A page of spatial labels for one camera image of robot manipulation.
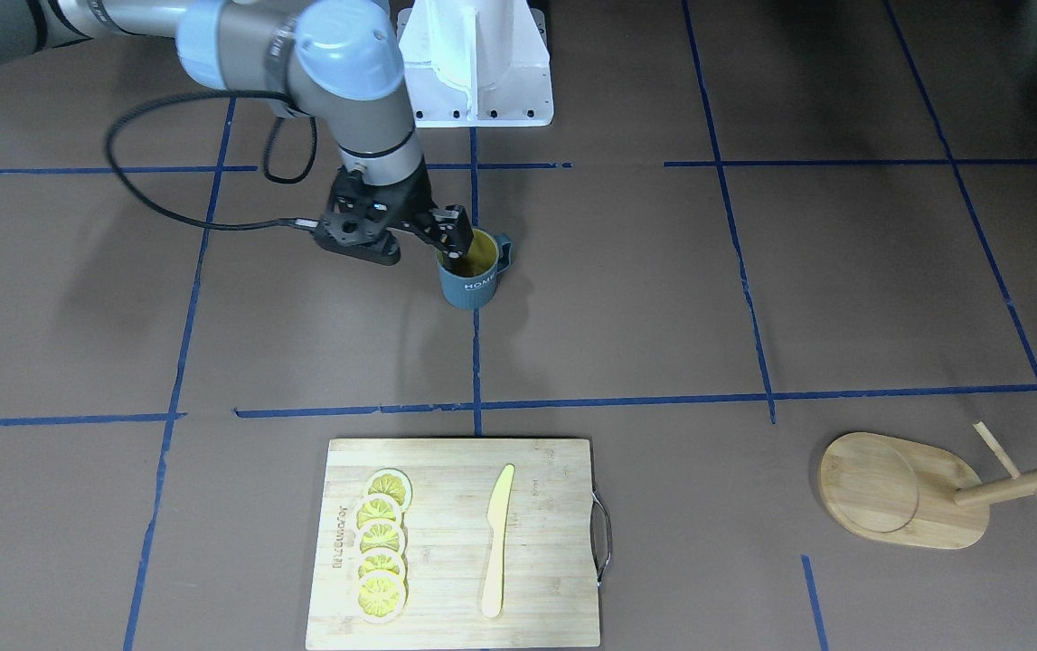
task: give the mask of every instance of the knife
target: knife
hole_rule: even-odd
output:
[[[506,541],[506,510],[510,507],[510,485],[514,479],[514,464],[506,463],[491,493],[491,507],[485,511],[485,521],[494,529],[491,542],[491,560],[485,565],[485,585],[482,586],[482,614],[497,618],[502,613],[502,550]]]

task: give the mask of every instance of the lemon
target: lemon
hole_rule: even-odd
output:
[[[376,491],[394,498],[402,511],[410,508],[410,503],[414,500],[414,486],[410,485],[410,478],[402,471],[394,469],[382,469],[370,475],[369,481],[365,482],[365,494]]]
[[[376,570],[389,570],[398,576],[405,577],[405,559],[401,554],[385,547],[373,547],[362,554],[357,562],[357,577],[365,576]]]
[[[371,625],[384,625],[405,608],[405,579],[389,569],[371,569],[357,582],[357,608]]]
[[[354,515],[354,518],[357,519],[358,528],[373,519],[401,523],[401,506],[398,506],[398,502],[389,494],[374,491],[372,494],[366,494],[357,504],[357,515]]]
[[[385,547],[401,554],[405,550],[405,532],[394,520],[368,520],[357,530],[357,547],[363,553],[374,547]]]

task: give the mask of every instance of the white plastic stand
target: white plastic stand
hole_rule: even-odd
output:
[[[524,0],[418,0],[398,13],[418,126],[544,126],[546,18]]]

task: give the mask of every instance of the cutting board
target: cutting board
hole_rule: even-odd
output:
[[[480,611],[494,483],[514,464],[502,614]],[[357,614],[354,506],[373,471],[402,471],[405,610],[371,625]],[[334,440],[325,466],[305,648],[529,648],[599,644],[591,547],[589,442],[414,437]]]

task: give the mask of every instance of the blue mug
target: blue mug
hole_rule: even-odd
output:
[[[505,234],[497,237],[481,228],[474,228],[474,240],[460,258],[449,260],[449,268],[442,266],[439,252],[439,277],[442,292],[449,305],[459,309],[478,309],[488,304],[498,288],[498,276],[510,268],[513,243]]]

